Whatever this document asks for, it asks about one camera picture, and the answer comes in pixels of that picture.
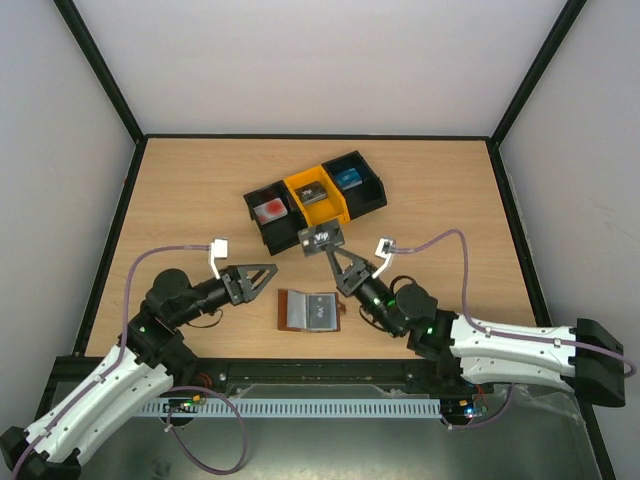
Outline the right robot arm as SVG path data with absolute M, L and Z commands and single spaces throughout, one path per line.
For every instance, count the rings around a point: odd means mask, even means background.
M 597 406 L 625 406 L 625 381 L 636 370 L 597 321 L 543 328 L 482 321 L 439 308 L 409 276 L 385 284 L 365 258 L 333 246 L 325 253 L 338 291 L 358 300 L 374 328 L 406 339 L 409 350 L 436 363 L 443 389 L 455 392 L 468 382 L 540 385 Z

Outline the brown leather card holder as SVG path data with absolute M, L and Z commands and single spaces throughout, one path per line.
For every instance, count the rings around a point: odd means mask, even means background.
M 346 305 L 336 292 L 305 293 L 279 289 L 277 329 L 288 332 L 333 333 L 341 331 Z

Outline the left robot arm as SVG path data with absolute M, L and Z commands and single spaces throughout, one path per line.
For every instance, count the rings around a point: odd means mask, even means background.
M 40 419 L 2 434 L 1 453 L 13 478 L 76 479 L 144 404 L 174 387 L 189 391 L 198 358 L 181 327 L 226 305 L 252 302 L 277 271 L 274 264 L 231 265 L 197 285 L 179 269 L 159 273 L 99 365 Z

